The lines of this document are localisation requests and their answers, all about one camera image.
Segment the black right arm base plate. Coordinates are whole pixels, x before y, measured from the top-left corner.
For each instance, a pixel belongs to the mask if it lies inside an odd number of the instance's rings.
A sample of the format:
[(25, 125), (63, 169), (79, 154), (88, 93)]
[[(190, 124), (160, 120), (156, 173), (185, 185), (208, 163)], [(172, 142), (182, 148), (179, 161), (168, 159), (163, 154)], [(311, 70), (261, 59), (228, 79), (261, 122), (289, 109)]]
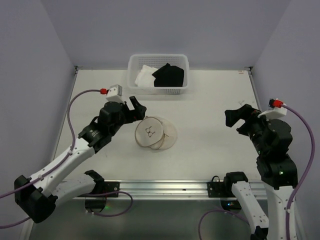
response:
[(232, 193), (232, 184), (235, 183), (234, 179), (229, 175), (225, 175), (223, 180), (208, 181), (207, 194), (209, 198), (234, 198), (235, 195)]

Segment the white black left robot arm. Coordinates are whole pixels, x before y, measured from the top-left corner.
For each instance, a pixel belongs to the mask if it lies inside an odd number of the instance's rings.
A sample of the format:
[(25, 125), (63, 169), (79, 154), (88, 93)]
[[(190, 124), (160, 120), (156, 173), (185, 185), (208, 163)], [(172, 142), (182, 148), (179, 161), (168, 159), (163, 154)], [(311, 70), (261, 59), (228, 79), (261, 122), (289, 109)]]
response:
[(129, 100), (133, 109), (126, 102), (105, 103), (63, 154), (30, 177), (20, 175), (14, 181), (15, 203), (35, 223), (43, 222), (54, 212), (59, 199), (54, 190), (65, 177), (109, 144), (123, 125), (145, 118), (147, 108), (135, 96)]

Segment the black bra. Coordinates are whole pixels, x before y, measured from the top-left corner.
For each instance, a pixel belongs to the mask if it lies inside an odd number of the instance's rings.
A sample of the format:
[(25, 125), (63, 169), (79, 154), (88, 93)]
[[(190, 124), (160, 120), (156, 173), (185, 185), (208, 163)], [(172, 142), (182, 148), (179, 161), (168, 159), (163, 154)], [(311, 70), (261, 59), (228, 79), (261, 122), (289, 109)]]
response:
[(154, 87), (178, 88), (184, 84), (185, 71), (175, 65), (166, 65), (152, 74), (155, 77)]

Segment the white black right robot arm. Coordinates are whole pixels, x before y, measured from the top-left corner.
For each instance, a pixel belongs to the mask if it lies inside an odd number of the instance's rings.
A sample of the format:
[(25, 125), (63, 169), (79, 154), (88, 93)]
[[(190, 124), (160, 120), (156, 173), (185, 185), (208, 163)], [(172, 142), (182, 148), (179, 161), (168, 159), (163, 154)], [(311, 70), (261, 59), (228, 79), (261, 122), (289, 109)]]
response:
[(288, 155), (293, 140), (291, 127), (280, 119), (271, 119), (249, 104), (226, 110), (225, 124), (244, 123), (237, 132), (250, 138), (258, 157), (256, 167), (266, 192), (268, 212), (265, 213), (243, 172), (229, 172), (224, 185), (238, 200), (250, 226), (252, 240), (297, 239), (294, 200), (298, 171)]

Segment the white mesh laundry bag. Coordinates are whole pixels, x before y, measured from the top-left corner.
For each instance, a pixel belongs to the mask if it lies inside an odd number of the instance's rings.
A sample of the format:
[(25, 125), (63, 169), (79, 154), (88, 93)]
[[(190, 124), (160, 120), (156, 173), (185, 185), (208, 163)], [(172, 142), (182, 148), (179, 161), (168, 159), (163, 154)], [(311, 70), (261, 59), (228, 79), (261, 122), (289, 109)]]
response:
[(147, 116), (136, 126), (134, 138), (142, 148), (163, 151), (176, 143), (178, 131), (167, 119)]

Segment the white bra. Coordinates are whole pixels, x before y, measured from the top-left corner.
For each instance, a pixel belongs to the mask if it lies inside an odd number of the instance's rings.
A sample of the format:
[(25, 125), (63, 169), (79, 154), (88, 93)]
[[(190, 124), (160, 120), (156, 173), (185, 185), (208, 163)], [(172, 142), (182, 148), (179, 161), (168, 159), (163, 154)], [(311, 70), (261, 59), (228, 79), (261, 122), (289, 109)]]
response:
[(139, 88), (153, 88), (156, 79), (153, 76), (153, 73), (157, 70), (158, 69), (155, 67), (150, 67), (144, 64), (134, 81), (135, 85)]

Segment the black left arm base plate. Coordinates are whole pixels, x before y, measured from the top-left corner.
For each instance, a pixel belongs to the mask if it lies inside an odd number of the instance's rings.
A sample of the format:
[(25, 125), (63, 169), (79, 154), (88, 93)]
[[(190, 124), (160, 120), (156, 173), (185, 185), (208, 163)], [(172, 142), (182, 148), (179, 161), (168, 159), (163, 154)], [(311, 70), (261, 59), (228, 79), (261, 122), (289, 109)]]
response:
[(95, 183), (95, 186), (89, 195), (117, 192), (119, 189), (120, 182), (118, 181), (100, 181)]

